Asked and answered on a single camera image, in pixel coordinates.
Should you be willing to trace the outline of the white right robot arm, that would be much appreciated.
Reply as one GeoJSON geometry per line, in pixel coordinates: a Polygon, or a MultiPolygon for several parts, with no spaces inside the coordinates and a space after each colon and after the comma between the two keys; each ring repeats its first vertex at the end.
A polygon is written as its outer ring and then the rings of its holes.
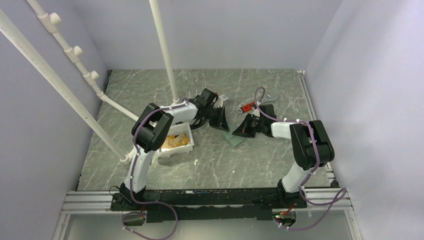
{"type": "Polygon", "coordinates": [[[294,163],[279,180],[275,194],[276,203],[287,208],[317,169],[334,160],[334,147],[321,120],[277,118],[271,103],[261,104],[257,110],[258,116],[247,114],[232,134],[254,138],[262,133],[270,138],[291,141],[294,163]]]}

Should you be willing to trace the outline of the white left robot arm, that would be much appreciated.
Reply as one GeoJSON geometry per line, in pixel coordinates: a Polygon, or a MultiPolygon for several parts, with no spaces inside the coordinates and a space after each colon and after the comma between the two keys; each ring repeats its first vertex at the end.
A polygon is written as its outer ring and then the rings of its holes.
{"type": "Polygon", "coordinates": [[[153,156],[165,142],[173,125],[194,121],[198,127],[208,122],[214,129],[227,133],[230,131],[225,107],[215,105],[219,99],[218,93],[205,88],[195,98],[186,98],[176,105],[159,106],[150,103],[146,106],[131,130],[135,153],[128,175],[119,187],[123,202],[129,209],[137,210],[143,205],[153,156]]]}

